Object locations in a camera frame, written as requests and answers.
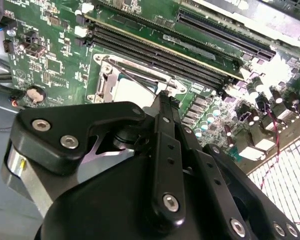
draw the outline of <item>ram slot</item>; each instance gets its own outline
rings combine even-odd
[[[175,56],[147,43],[127,37],[99,24],[90,26],[91,32],[86,38],[87,45],[97,44],[118,54],[141,61],[168,73],[200,83],[212,89],[223,86],[228,76],[210,71],[196,62]]]
[[[193,14],[182,8],[178,11],[177,23],[265,61],[270,61],[276,54],[275,51],[272,51],[270,47],[266,45],[239,35],[234,31],[227,30],[204,17]]]

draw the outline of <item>electrolytic capacitor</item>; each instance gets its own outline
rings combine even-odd
[[[225,132],[225,135],[227,135],[228,137],[231,136],[231,128],[229,125],[224,125],[224,132]]]
[[[194,135],[197,137],[197,138],[200,138],[202,137],[202,131],[201,129],[197,128],[194,130]]]
[[[294,105],[297,105],[300,103],[300,100],[298,98],[298,95],[295,92],[290,92],[288,95],[288,101]]]
[[[275,89],[271,89],[270,91],[272,93],[272,96],[273,96],[273,99],[274,99],[275,103],[280,104],[283,101],[280,93]]]
[[[202,130],[207,130],[208,129],[208,122],[207,121],[202,121],[201,122],[201,129]]]
[[[213,114],[208,113],[206,115],[206,119],[208,120],[209,123],[213,123],[214,122],[214,116],[213,116]]]
[[[234,142],[233,142],[232,137],[227,136],[227,137],[226,137],[226,141],[228,142],[228,146],[229,146],[230,148],[234,146]]]
[[[260,78],[255,78],[253,81],[253,85],[257,92],[261,93],[264,91],[264,85]]]
[[[220,114],[221,114],[220,108],[218,106],[213,106],[212,107],[212,113],[216,117],[220,116]]]
[[[252,116],[253,121],[259,121],[259,119],[260,119],[259,114],[258,114],[257,110],[255,110],[255,109],[251,110],[251,116]]]
[[[246,121],[248,122],[249,126],[252,126],[254,124],[254,121],[253,121],[253,118],[251,115],[247,117]]]
[[[248,85],[248,93],[253,99],[256,99],[259,96],[259,93],[255,90],[253,85]]]

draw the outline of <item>integrated circuit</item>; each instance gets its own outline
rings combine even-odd
[[[47,59],[46,61],[46,68],[48,70],[52,70],[56,73],[60,73],[61,72],[61,63],[59,61],[54,61],[54,60],[51,60],[51,59]]]
[[[61,21],[55,16],[50,16],[50,22],[54,26],[59,26]]]

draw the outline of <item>capacitor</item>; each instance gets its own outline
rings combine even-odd
[[[288,101],[294,105],[297,105],[300,103],[300,100],[298,98],[298,95],[295,92],[290,92],[288,95]]]
[[[263,82],[261,81],[261,79],[259,77],[254,78],[253,85],[257,92],[261,93],[264,91]]]
[[[259,121],[259,119],[260,119],[259,114],[258,114],[257,110],[255,110],[255,109],[251,110],[251,116],[252,116],[253,121]]]
[[[202,131],[201,129],[197,128],[194,130],[194,135],[197,137],[197,138],[200,138],[202,137]]]
[[[209,128],[208,122],[207,121],[202,121],[201,122],[201,129],[202,130],[207,130]]]
[[[209,123],[213,123],[214,122],[214,116],[213,116],[213,114],[208,113],[206,115],[206,119],[208,120]]]
[[[220,108],[219,106],[213,106],[212,107],[212,113],[214,116],[220,116],[221,115],[221,111],[220,111]]]
[[[247,117],[246,121],[248,122],[249,126],[252,126],[254,124],[254,121],[253,121],[253,118],[251,115]]]
[[[234,142],[233,142],[232,137],[227,136],[227,137],[226,137],[226,141],[228,142],[228,146],[229,146],[230,148],[234,146]]]
[[[249,93],[249,96],[253,99],[256,99],[259,96],[259,93],[255,90],[253,85],[248,87],[248,93]]]
[[[231,136],[231,128],[229,125],[224,125],[224,132],[225,132],[225,135],[227,135],[228,137]]]
[[[26,95],[33,101],[33,103],[38,104],[43,102],[46,98],[45,91],[39,86],[31,86],[26,90]]]
[[[271,89],[271,93],[276,104],[280,104],[283,101],[280,93],[277,90]]]

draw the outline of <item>red wire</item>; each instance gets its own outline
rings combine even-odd
[[[277,164],[279,162],[279,160],[280,160],[279,159],[279,155],[280,155],[279,133],[277,131],[275,119],[272,116],[270,110],[268,110],[268,115],[272,119],[272,122],[273,122],[273,125],[274,125],[274,132],[275,132],[275,135],[276,135],[276,155],[275,155],[276,161],[269,167],[269,169],[265,172],[265,175],[262,177],[262,182],[261,182],[261,185],[260,185],[260,189],[261,190],[262,190],[262,188],[264,186],[266,176],[269,174],[269,172],[271,171],[271,169],[274,168],[274,165]]]

